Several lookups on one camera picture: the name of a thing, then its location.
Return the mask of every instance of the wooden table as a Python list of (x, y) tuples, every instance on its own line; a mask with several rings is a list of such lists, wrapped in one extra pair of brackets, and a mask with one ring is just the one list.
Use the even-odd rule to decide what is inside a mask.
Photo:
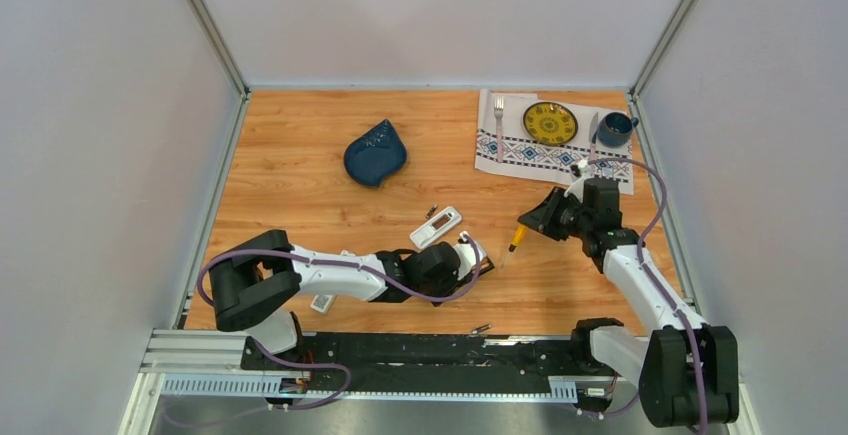
[[(626, 110), (621, 92), (540, 92), (540, 99)], [(474, 170), (476, 91), (256, 92), (212, 230), (206, 258), (265, 230), (282, 228), (311, 250), (367, 254), (414, 248), (409, 233), (427, 210), (452, 205), (467, 230), (500, 265), (516, 218), (539, 204), (552, 185)], [(350, 142), (388, 118), (409, 161), (379, 189), (353, 182), (342, 166)], [(634, 143), (634, 156), (641, 153)], [(621, 196), (625, 226), (641, 231), (656, 211), (647, 174), (637, 169), (635, 195)], [(662, 227), (648, 237), (657, 266), (678, 289)], [(569, 334), (582, 318), (615, 317), (643, 329), (617, 288), (598, 273), (579, 240), (554, 242), (528, 233), (505, 268), (484, 275), (460, 300), (433, 307), (336, 299), (329, 313), (311, 296), (286, 303), (304, 330), (468, 333), (491, 323), (493, 334)], [(214, 314), (194, 297), (186, 328), (214, 328)]]

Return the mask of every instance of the yellow plate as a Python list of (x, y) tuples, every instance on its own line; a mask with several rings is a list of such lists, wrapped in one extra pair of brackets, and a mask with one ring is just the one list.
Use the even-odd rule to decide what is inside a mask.
[(558, 103), (534, 103), (524, 112), (524, 129), (545, 145), (562, 145), (577, 135), (577, 118)]

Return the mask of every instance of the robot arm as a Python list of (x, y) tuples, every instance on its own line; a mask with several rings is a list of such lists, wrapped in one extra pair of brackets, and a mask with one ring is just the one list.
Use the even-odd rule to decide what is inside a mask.
[[(300, 338), (297, 318), (282, 307), (295, 295), (347, 295), (385, 303), (409, 298), (386, 282), (391, 278), (427, 296), (449, 296), (470, 280), (478, 262), (481, 274), (494, 268), (482, 246), (465, 232), (462, 237), (453, 247), (441, 242), (421, 252), (400, 249), (356, 257), (313, 252), (290, 244), (285, 231), (270, 230), (230, 252), (284, 252), (286, 258), (235, 256), (209, 270), (216, 326), (225, 332), (244, 330), (271, 353), (281, 353), (295, 348)], [(263, 278), (260, 264), (270, 276)]]
[[(554, 188), (538, 207), (518, 221), (554, 240), (583, 242), (583, 253), (627, 298), (651, 333), (639, 339), (614, 319), (581, 320), (572, 332), (576, 358), (586, 366), (606, 365), (638, 383), (642, 408), (657, 427), (698, 423), (699, 405), (692, 350), (702, 360), (710, 423), (728, 423), (739, 414), (736, 338), (727, 327), (712, 327), (676, 294), (647, 249), (639, 262), (639, 235), (621, 226), (617, 182), (588, 179), (582, 200)], [(692, 326), (692, 347), (679, 314)]]

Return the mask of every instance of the mug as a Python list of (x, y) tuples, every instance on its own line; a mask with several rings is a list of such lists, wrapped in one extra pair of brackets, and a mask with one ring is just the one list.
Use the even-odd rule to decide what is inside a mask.
[(620, 147), (627, 143), (637, 125), (638, 118), (631, 119), (621, 112), (610, 112), (598, 124), (598, 140), (608, 147)]

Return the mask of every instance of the patterned cloth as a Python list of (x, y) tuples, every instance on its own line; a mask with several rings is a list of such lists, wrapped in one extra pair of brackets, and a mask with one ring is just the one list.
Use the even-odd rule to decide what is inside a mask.
[[(573, 176), (569, 167), (589, 158), (589, 126), (592, 116), (598, 112), (600, 120), (611, 110), (562, 103), (577, 118), (577, 135), (565, 145), (552, 147), (530, 137), (521, 123), (524, 110), (538, 100), (528, 97), (528, 94), (511, 94), (506, 97), (503, 117), (503, 163), (498, 163), (495, 118), (493, 110), (490, 109), (493, 107), (492, 96), (488, 90), (480, 92), (474, 167), (498, 175), (543, 180), (561, 185), (571, 184)], [(632, 141), (616, 148), (597, 144), (596, 153), (598, 158), (632, 158)], [(630, 164), (601, 162), (597, 167), (600, 176), (619, 182), (621, 193), (633, 194), (633, 167)]]

